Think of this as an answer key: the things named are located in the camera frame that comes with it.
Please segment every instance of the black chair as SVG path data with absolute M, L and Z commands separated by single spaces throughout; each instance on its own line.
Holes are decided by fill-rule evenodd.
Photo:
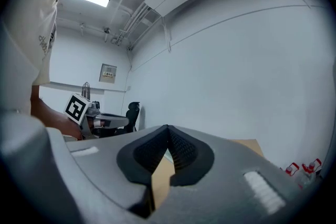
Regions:
M 129 119 L 129 124 L 123 129 L 117 129 L 114 135 L 128 134 L 137 131 L 135 128 L 136 120 L 140 112 L 140 102 L 132 102 L 128 105 L 128 110 L 126 112 L 126 117 Z

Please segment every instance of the wall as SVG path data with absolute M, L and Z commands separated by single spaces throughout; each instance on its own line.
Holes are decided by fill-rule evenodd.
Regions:
M 102 63 L 117 66 L 114 84 L 99 82 Z M 40 87 L 40 97 L 52 109 L 63 112 L 71 93 L 81 93 L 82 85 L 89 82 L 91 100 L 100 102 L 101 112 L 120 115 L 129 70 L 125 49 L 58 27 L 50 60 L 51 84 Z
M 256 138 L 280 167 L 322 160 L 332 134 L 336 38 L 325 0 L 194 0 L 133 50 L 123 113 L 224 138 Z

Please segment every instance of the person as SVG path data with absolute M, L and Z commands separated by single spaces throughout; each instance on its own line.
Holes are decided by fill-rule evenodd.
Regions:
M 79 126 L 39 97 L 39 86 L 50 83 L 49 63 L 55 43 L 58 0 L 11 0 L 1 18 L 4 41 L 0 109 L 31 114 L 46 127 L 81 139 Z

